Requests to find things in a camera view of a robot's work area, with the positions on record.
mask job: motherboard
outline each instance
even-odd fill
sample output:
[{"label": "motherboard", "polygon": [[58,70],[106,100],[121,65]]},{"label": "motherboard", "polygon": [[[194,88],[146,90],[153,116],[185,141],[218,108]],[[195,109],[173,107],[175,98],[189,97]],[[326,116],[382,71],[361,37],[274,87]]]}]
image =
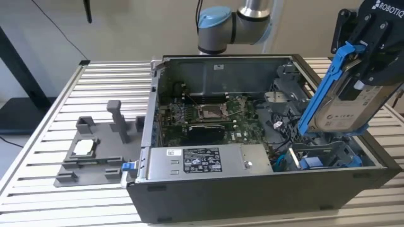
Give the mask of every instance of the motherboard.
[{"label": "motherboard", "polygon": [[265,139],[265,130],[258,120],[254,100],[247,96],[223,96],[203,100],[185,96],[159,106],[158,119],[163,147],[262,144],[269,153],[271,147]]}]

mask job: white wall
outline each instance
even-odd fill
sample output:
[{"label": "white wall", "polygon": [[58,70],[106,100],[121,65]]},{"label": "white wall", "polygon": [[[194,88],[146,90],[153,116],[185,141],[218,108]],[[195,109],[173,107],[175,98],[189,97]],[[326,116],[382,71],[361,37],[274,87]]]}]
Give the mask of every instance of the white wall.
[{"label": "white wall", "polygon": [[271,53],[330,56],[337,13],[355,9],[362,0],[285,0]]},{"label": "white wall", "polygon": [[[195,54],[195,0],[91,0],[93,23],[87,24],[82,0],[35,0],[70,41],[95,61],[159,58],[162,54]],[[235,10],[242,0],[205,0],[203,8],[225,5]],[[329,55],[335,12],[359,0],[285,0],[271,52]],[[298,21],[301,26],[290,26]],[[41,14],[30,0],[0,0],[0,25],[47,96],[63,87],[79,53]],[[261,46],[231,45],[226,53],[259,53]],[[0,65],[0,74],[5,71]],[[5,79],[0,99],[23,96]]]}]

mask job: cable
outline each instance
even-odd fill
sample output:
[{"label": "cable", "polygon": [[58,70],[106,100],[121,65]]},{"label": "cable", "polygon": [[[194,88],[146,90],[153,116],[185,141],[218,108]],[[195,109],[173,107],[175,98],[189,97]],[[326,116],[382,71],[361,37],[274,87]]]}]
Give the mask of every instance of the cable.
[{"label": "cable", "polygon": [[397,102],[398,102],[398,97],[395,97],[395,99],[393,100],[393,103],[391,103],[391,108],[394,108],[395,107],[395,105],[397,105]]},{"label": "cable", "polygon": [[21,145],[18,145],[18,144],[15,144],[15,143],[11,143],[11,142],[6,141],[1,136],[0,136],[0,140],[2,140],[3,142],[6,142],[6,143],[9,143],[9,144],[11,144],[11,145],[14,145],[14,146],[22,148]]},{"label": "cable", "polygon": [[75,48],[75,50],[79,52],[79,54],[82,55],[82,57],[85,58],[85,60],[87,60],[86,56],[82,54],[82,52],[79,51],[79,49],[75,47],[75,45],[70,42],[70,40],[67,39],[67,37],[65,36],[63,32],[61,31],[61,29],[58,28],[58,26],[55,25],[55,23],[53,22],[53,20],[49,18],[49,16],[45,14],[45,12],[42,11],[41,7],[38,6],[38,4],[35,3],[34,0],[30,0],[33,2],[33,4],[35,5],[35,7],[38,8],[38,10],[42,12],[42,14],[45,15],[45,17],[49,19],[49,21],[51,22],[51,24],[54,25],[54,27],[57,28],[57,30],[59,31],[59,33],[62,34],[65,40],[71,44],[71,46]]},{"label": "cable", "polygon": [[194,24],[195,24],[197,34],[199,32],[198,23],[199,23],[201,8],[202,8],[202,0],[197,0],[195,10],[194,10]]}]

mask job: power supply label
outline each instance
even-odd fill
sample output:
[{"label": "power supply label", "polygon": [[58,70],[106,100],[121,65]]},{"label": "power supply label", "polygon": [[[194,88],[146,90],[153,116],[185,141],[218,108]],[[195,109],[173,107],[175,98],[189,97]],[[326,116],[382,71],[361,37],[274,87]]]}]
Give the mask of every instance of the power supply label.
[{"label": "power supply label", "polygon": [[182,149],[182,157],[185,173],[221,172],[218,148]]}]

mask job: metal panel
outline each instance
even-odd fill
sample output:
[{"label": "metal panel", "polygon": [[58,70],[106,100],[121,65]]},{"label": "metal panel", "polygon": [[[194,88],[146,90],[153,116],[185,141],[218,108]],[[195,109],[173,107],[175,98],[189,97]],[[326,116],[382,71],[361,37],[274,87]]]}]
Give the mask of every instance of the metal panel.
[{"label": "metal panel", "polygon": [[[310,58],[306,62],[317,72],[326,70],[330,63],[326,58]],[[54,111],[46,115],[13,164],[0,196],[1,226],[145,227],[119,184],[54,188],[53,176],[70,146],[77,116],[90,115],[95,122],[111,122],[105,112],[110,99],[121,100],[122,113],[129,121],[137,114],[143,114],[147,89],[130,86],[147,85],[147,68],[149,62],[145,61],[91,62],[81,77],[79,72],[74,74],[58,97],[59,102],[53,106]],[[369,122],[367,131],[404,167],[404,120],[387,106]],[[399,173],[379,189],[362,191],[338,212],[210,220],[170,226],[397,227],[404,224],[402,204],[404,173]]]}]

